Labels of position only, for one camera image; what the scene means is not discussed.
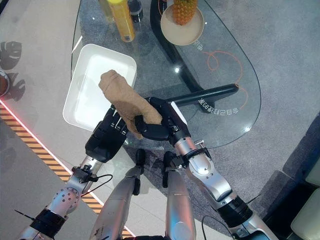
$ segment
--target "gray carpet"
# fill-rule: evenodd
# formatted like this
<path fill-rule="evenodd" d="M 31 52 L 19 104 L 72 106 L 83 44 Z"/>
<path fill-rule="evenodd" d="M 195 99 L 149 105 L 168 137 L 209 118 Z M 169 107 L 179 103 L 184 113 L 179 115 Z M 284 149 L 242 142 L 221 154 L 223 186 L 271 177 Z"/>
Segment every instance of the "gray carpet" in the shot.
<path fill-rule="evenodd" d="M 2 120 L 0 170 L 0 239 L 15 239 L 32 221 L 14 209 L 36 217 L 64 183 Z M 80 201 L 56 239 L 89 239 L 96 218 Z"/>
<path fill-rule="evenodd" d="M 303 177 L 316 159 L 314 156 L 318 153 L 320 2 L 208 2 L 252 62 L 261 89 L 261 111 L 252 129 L 230 144 L 210 149 L 210 153 L 215 167 L 244 201 L 247 202 L 261 194 L 250 205 L 264 217 L 295 184 L 303 181 Z M 154 80 L 150 74 L 166 80 L 166 90 L 161 94 L 175 94 L 172 89 L 179 93 L 186 92 L 185 86 L 178 78 L 171 79 L 168 73 L 170 66 L 164 55 L 153 55 L 156 61 L 148 59 L 148 54 L 159 48 L 154 36 L 145 35 L 144 38 L 138 39 L 138 45 L 115 45 L 115 42 L 106 38 L 106 34 L 109 31 L 111 38 L 117 39 L 117 30 L 108 29 L 102 23 L 95 25 L 90 18 L 91 15 L 95 15 L 95 21 L 104 21 L 103 15 L 95 14 L 98 9 L 99 6 L 90 0 L 83 0 L 80 5 L 79 16 L 80 20 L 82 19 L 80 24 L 84 44 L 95 43 L 115 49 L 141 62 L 138 66 L 139 81 L 136 82 L 135 89 L 149 86 L 141 91 L 143 94 L 164 87 L 162 81 Z M 156 72 L 149 72 L 148 68 L 143 67 L 146 65 L 152 66 L 152 70 Z M 151 80 L 154 80 L 152 86 L 146 84 Z M 207 140 L 206 144 L 210 146 L 212 143 Z M 126 149 L 133 157 L 135 149 Z M 149 162 L 145 175 L 165 192 L 161 188 L 163 153 L 148 151 Z M 195 217 L 201 219 L 205 213 L 216 216 L 209 210 L 208 203 L 199 194 L 196 186 L 190 181 L 187 185 L 192 196 Z M 218 223 L 211 222 L 209 225 L 225 233 Z"/>

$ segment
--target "white floor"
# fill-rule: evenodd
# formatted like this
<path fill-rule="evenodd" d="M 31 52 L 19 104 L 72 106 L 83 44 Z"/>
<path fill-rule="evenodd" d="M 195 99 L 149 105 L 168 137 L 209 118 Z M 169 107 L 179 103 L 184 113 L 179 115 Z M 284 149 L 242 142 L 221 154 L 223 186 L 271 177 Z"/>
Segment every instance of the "white floor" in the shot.
<path fill-rule="evenodd" d="M 1 42 L 22 44 L 19 62 L 8 74 L 17 74 L 13 85 L 25 83 L 5 104 L 68 168 L 85 157 L 90 132 L 66 123 L 62 116 L 71 79 L 71 51 L 79 0 L 10 0 L 0 16 Z M 97 189 L 104 202 L 125 172 L 133 166 L 124 149 L 106 163 L 100 174 L 114 178 Z M 133 196 L 127 227 L 135 235 L 163 235 L 166 198 L 142 176 L 141 194 Z M 197 239 L 203 239 L 196 221 Z M 209 227 L 208 239 L 228 239 Z"/>

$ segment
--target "glass table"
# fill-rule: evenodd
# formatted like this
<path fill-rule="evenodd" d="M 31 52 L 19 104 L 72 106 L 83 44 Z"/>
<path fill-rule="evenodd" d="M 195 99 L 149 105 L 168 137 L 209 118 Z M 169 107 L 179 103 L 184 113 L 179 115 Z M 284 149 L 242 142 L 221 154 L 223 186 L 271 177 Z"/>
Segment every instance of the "glass table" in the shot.
<path fill-rule="evenodd" d="M 170 0 L 142 0 L 143 19 L 134 23 L 135 38 L 123 42 L 116 24 L 108 22 L 96 0 L 80 2 L 73 40 L 71 69 L 81 48 L 96 44 L 134 58 L 137 77 L 134 90 L 142 97 L 170 99 L 220 86 L 233 86 L 231 94 L 214 101 L 199 97 L 179 107 L 193 140 L 208 148 L 226 145 L 248 132 L 261 106 L 255 70 L 235 38 L 205 0 L 198 0 L 205 25 L 200 38 L 187 46 L 169 43 L 162 35 L 160 19 Z M 145 149 L 168 149 L 167 142 L 138 140 L 127 144 Z"/>

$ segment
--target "beige cloth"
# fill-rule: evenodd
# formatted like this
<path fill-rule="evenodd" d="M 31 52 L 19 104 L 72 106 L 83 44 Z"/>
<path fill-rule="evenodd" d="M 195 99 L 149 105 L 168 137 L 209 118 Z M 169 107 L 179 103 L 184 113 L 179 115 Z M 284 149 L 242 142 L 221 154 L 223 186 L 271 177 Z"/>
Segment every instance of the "beige cloth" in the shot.
<path fill-rule="evenodd" d="M 110 70 L 101 75 L 99 87 L 104 96 L 115 106 L 129 131 L 138 138 L 141 139 L 142 135 L 138 133 L 135 126 L 135 116 L 143 115 L 147 124 L 161 124 L 162 117 L 157 110 L 137 94 L 127 84 L 126 79 L 115 70 Z"/>

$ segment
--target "gray floor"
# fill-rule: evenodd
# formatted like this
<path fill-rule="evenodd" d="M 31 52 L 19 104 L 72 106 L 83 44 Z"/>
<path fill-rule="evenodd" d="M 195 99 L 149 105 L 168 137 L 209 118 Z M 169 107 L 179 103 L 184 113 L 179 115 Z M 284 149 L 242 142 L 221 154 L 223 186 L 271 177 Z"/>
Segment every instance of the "gray floor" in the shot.
<path fill-rule="evenodd" d="M 22 43 L 21 58 L 16 66 L 5 69 L 0 62 L 13 80 L 5 103 L 68 167 L 83 159 L 83 146 L 90 135 L 68 125 L 62 118 L 71 77 L 70 52 L 77 5 L 78 0 L 59 4 L 11 0 L 0 15 L 0 41 Z M 263 200 L 260 197 L 252 203 L 254 210 L 264 216 L 282 189 L 272 183 L 282 181 L 291 186 L 297 181 L 293 168 L 288 167 L 301 163 L 297 148 L 304 150 L 299 153 L 308 153 L 308 149 L 314 149 L 319 143 L 318 138 L 311 137 L 315 141 L 302 141 L 306 144 L 299 145 L 312 122 L 315 126 L 319 124 L 316 117 L 320 110 L 320 3 L 216 0 L 211 1 L 211 6 L 251 60 L 260 82 L 262 105 L 251 131 L 210 152 L 216 168 L 245 201 L 261 192 L 271 196 Z M 159 178 L 151 176 L 152 171 L 159 171 L 162 157 L 158 152 L 150 152 L 150 156 L 149 180 L 153 187 L 148 192 L 156 193 Z M 144 211 L 144 219 L 163 224 L 164 213 L 152 209 L 148 201 L 140 199 L 134 213 Z M 206 205 L 199 198 L 198 202 Z M 148 222 L 144 219 L 138 223 Z M 136 227 L 134 218 L 128 224 L 138 234 L 142 230 Z M 153 227 L 149 231 L 158 233 Z"/>

